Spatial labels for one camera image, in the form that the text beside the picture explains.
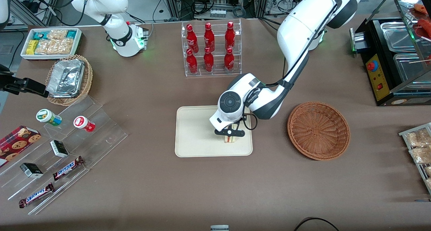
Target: small black box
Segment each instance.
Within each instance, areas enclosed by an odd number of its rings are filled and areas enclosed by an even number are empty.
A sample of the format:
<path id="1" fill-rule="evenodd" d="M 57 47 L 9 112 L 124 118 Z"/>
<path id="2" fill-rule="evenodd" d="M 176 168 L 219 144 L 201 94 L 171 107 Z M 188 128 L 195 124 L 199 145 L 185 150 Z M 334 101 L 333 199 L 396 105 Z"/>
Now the small black box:
<path id="1" fill-rule="evenodd" d="M 20 168 L 27 177 L 40 178 L 43 175 L 42 171 L 40 171 L 37 165 L 33 163 L 23 163 L 20 165 Z"/>
<path id="2" fill-rule="evenodd" d="M 54 154 L 58 157 L 66 158 L 69 155 L 66 147 L 64 147 L 64 144 L 60 141 L 52 140 L 51 148 L 54 151 Z"/>

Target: brown woven basket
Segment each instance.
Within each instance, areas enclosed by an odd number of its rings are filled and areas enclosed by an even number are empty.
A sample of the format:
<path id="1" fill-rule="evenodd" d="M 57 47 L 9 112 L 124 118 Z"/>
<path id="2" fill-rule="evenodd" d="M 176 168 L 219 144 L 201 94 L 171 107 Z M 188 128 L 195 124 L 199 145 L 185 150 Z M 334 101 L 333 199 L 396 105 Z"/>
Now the brown woven basket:
<path id="1" fill-rule="evenodd" d="M 85 63 L 85 69 L 84 69 L 84 75 L 82 76 L 82 84 L 81 84 L 81 91 L 80 94 L 76 98 L 54 98 L 48 96 L 49 102 L 56 104 L 56 105 L 63 105 L 63 106 L 70 106 L 72 103 L 77 101 L 82 101 L 90 91 L 91 88 L 91 81 L 93 80 L 93 70 L 91 69 L 91 65 L 88 63 L 88 61 L 80 56 L 80 55 L 73 55 L 68 56 L 64 59 L 60 59 L 60 61 L 66 61 L 66 60 L 72 60 L 72 59 L 79 59 L 82 60 Z M 45 80 L 45 85 L 48 85 L 49 79 L 51 78 L 51 74 L 53 72 L 54 65 L 51 67 L 51 70 L 48 73 L 48 77 Z"/>
<path id="2" fill-rule="evenodd" d="M 350 129 L 339 111 L 322 102 L 306 102 L 289 116 L 288 134 L 303 155 L 315 160 L 340 157 L 349 146 Z"/>

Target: white robotic arm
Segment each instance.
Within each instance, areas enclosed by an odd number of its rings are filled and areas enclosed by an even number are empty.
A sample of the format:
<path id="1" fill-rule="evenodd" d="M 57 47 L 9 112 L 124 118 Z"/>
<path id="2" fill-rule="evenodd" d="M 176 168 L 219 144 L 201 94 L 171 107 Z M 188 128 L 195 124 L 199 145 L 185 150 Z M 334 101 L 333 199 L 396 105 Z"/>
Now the white robotic arm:
<path id="1" fill-rule="evenodd" d="M 258 119 L 271 119 L 308 61 L 308 50 L 317 47 L 326 25 L 339 28 L 353 18 L 360 0 L 297 0 L 299 3 L 281 23 L 277 41 L 288 63 L 287 74 L 275 84 L 265 85 L 251 73 L 237 76 L 219 98 L 210 118 L 215 133 L 243 136 L 231 125 L 244 117 L 248 107 Z"/>
<path id="2" fill-rule="evenodd" d="M 128 25 L 120 15 L 126 12 L 128 0 L 73 0 L 72 5 L 79 12 L 84 10 L 86 15 L 105 28 L 114 49 L 121 56 L 130 57 L 145 48 L 143 29 Z"/>

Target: beige tray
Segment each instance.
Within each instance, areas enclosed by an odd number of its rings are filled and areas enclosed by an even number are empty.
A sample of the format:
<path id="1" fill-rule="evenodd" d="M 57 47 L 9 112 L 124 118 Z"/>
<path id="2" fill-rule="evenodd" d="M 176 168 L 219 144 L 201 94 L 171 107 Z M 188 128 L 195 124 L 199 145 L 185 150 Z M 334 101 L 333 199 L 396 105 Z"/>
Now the beige tray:
<path id="1" fill-rule="evenodd" d="M 178 157 L 247 156 L 252 153 L 251 131 L 243 122 L 240 129 L 245 131 L 245 136 L 238 137 L 233 143 L 225 143 L 224 136 L 214 133 L 209 118 L 216 110 L 216 105 L 183 106 L 177 110 L 175 154 Z"/>

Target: coca-cola bottle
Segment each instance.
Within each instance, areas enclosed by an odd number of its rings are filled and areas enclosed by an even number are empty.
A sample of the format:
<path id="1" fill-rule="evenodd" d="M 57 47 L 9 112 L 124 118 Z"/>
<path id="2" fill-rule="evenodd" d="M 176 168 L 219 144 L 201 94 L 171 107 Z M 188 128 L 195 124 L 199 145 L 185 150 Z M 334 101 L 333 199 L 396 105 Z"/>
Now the coca-cola bottle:
<path id="1" fill-rule="evenodd" d="M 234 60 L 235 57 L 232 54 L 232 48 L 228 47 L 225 55 L 225 71 L 226 73 L 232 73 L 234 70 Z"/>
<path id="2" fill-rule="evenodd" d="M 205 61 L 205 70 L 208 73 L 211 73 L 214 69 L 214 56 L 211 53 L 211 48 L 205 48 L 205 55 L 203 56 L 203 60 Z"/>
<path id="3" fill-rule="evenodd" d="M 199 52 L 199 46 L 197 45 L 197 36 L 193 31 L 193 26 L 188 24 L 187 28 L 187 44 L 189 48 L 193 50 L 193 53 Z"/>
<path id="4" fill-rule="evenodd" d="M 225 48 L 228 50 L 229 47 L 234 48 L 235 46 L 235 32 L 234 23 L 232 21 L 228 22 L 228 29 L 225 34 Z"/>
<path id="5" fill-rule="evenodd" d="M 213 52 L 216 48 L 216 42 L 214 40 L 214 32 L 211 30 L 211 23 L 205 23 L 205 35 L 203 36 L 205 40 L 205 47 L 209 47 L 209 49 Z"/>
<path id="6" fill-rule="evenodd" d="M 186 53 L 187 53 L 186 61 L 187 61 L 187 65 L 190 73 L 197 74 L 197 60 L 196 60 L 196 57 L 193 55 L 193 51 L 190 48 L 188 48 L 186 50 Z"/>

